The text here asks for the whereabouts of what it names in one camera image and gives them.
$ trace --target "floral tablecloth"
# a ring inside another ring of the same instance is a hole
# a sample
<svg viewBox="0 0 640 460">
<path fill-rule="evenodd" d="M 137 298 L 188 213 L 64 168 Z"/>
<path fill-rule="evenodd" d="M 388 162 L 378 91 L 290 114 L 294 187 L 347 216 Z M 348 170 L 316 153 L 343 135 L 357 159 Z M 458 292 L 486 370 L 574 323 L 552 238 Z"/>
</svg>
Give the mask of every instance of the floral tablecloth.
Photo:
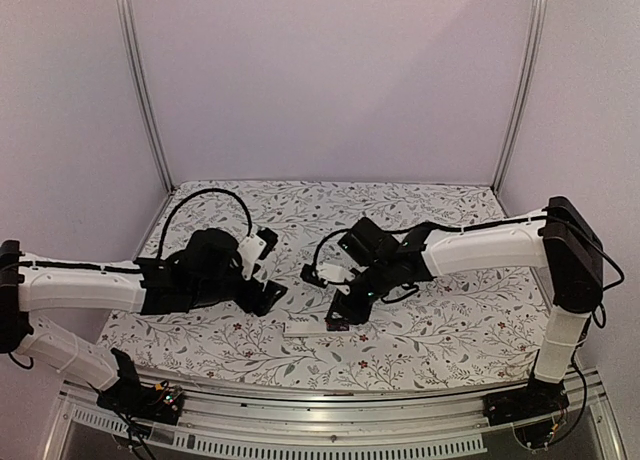
<svg viewBox="0 0 640 460">
<path fill-rule="evenodd" d="M 189 314 L 138 316 L 113 312 L 100 343 L 142 365 L 190 375 L 264 385 L 343 390 L 436 389 L 526 378 L 542 341 L 547 310 L 529 269 L 502 268 L 443 276 L 395 305 L 378 302 L 371 321 L 349 336 L 283 338 L 283 322 L 322 319 L 333 289 L 300 281 L 317 242 L 367 215 L 383 228 L 424 220 L 451 225 L 503 216 L 488 188 L 398 183 L 294 181 L 187 182 L 173 205 L 197 189 L 238 193 L 253 221 L 279 235 L 263 274 L 289 287 L 265 317 L 235 304 Z M 158 226 L 145 254 L 155 252 Z M 187 203 L 172 222 L 165 256 L 194 230 L 220 227 L 242 238 L 244 216 L 231 198 Z M 329 244 L 321 260 L 353 265 Z"/>
</svg>

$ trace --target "floral pattern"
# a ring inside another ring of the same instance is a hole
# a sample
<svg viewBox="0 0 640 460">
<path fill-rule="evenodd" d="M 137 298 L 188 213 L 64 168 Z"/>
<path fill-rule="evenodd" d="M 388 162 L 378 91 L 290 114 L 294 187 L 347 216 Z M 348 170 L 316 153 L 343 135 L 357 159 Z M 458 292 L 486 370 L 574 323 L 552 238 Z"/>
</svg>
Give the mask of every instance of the floral pattern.
<svg viewBox="0 0 640 460">
<path fill-rule="evenodd" d="M 299 388 L 415 390 L 526 378 L 542 341 L 547 310 L 527 268 L 443 276 L 398 304 L 378 302 L 371 321 L 353 335 L 283 338 L 286 321 L 322 320 L 333 289 L 302 282 L 318 241 L 367 215 L 383 228 L 424 220 L 450 225 L 501 218 L 488 188 L 397 183 L 188 182 L 171 206 L 204 187 L 237 192 L 254 224 L 279 235 L 262 268 L 287 287 L 262 318 L 225 303 L 189 314 L 139 316 L 113 312 L 101 344 L 128 352 L 142 365 L 221 380 Z M 157 248 L 160 227 L 145 254 Z M 169 229 L 165 256 L 197 229 L 219 227 L 238 238 L 244 216 L 233 200 L 208 195 L 187 203 Z M 350 266 L 329 242 L 321 260 Z"/>
</svg>

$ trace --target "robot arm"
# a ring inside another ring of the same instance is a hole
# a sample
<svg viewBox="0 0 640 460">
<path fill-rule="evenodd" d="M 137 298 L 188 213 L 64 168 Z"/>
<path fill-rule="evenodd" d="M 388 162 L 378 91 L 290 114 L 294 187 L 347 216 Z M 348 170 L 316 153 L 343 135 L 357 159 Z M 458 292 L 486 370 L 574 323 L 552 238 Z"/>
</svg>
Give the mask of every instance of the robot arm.
<svg viewBox="0 0 640 460">
<path fill-rule="evenodd" d="M 287 291 L 254 278 L 257 261 L 276 242 L 270 230 L 240 243 L 222 230 L 199 230 L 184 250 L 166 260 L 90 264 L 22 254 L 19 242 L 8 240 L 0 247 L 0 353 L 26 355 L 86 381 L 100 392 L 98 404 L 104 408 L 175 424 L 183 402 L 180 387 L 141 385 L 125 353 L 80 339 L 38 310 L 165 314 L 233 300 L 245 312 L 262 316 Z"/>
<path fill-rule="evenodd" d="M 316 273 L 314 265 L 307 265 L 302 271 L 309 283 L 337 285 L 328 330 L 367 322 L 373 303 L 398 286 L 480 268 L 548 267 L 555 296 L 529 385 L 524 392 L 488 399 L 486 413 L 492 423 L 504 423 L 568 405 L 562 380 L 591 313 L 602 301 L 603 262 L 600 240 L 566 198 L 555 197 L 544 210 L 488 224 L 427 222 L 410 229 L 401 241 L 362 218 L 338 244 L 364 270 L 318 265 Z"/>
</svg>

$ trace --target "ventilation grille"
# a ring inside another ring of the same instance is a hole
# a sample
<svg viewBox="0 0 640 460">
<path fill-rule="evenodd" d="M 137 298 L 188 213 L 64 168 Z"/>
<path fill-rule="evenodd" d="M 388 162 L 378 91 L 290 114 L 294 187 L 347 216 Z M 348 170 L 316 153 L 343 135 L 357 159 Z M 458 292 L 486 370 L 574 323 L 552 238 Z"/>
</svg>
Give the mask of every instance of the ventilation grille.
<svg viewBox="0 0 640 460">
<path fill-rule="evenodd" d="M 96 412 L 76 406 L 73 417 L 74 421 L 97 430 L 126 435 L 127 426 L 124 422 L 113 418 L 108 412 Z M 406 446 L 340 448 L 266 446 L 214 439 L 202 434 L 175 432 L 172 444 L 158 446 L 225 460 L 435 460 L 466 457 L 487 451 L 479 434 Z"/>
</svg>

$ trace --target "white wall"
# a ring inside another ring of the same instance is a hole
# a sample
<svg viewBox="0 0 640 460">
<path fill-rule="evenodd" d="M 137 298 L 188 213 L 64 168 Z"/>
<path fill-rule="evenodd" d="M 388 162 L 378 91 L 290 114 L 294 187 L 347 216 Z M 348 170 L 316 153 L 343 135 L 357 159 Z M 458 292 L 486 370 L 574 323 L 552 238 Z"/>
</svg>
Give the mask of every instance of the white wall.
<svg viewBox="0 0 640 460">
<path fill-rule="evenodd" d="M 0 240 L 90 261 L 131 258 L 163 192 L 115 0 L 0 0 Z M 58 315 L 95 338 L 103 312 Z M 60 377 L 0 356 L 0 458 L 36 458 Z"/>
<path fill-rule="evenodd" d="M 176 181 L 491 181 L 532 0 L 133 0 Z"/>
<path fill-rule="evenodd" d="M 609 324 L 592 329 L 587 349 L 629 458 L 640 458 L 639 12 L 640 0 L 549 0 L 503 195 L 511 213 L 569 197 L 627 273 L 605 295 Z"/>
</svg>

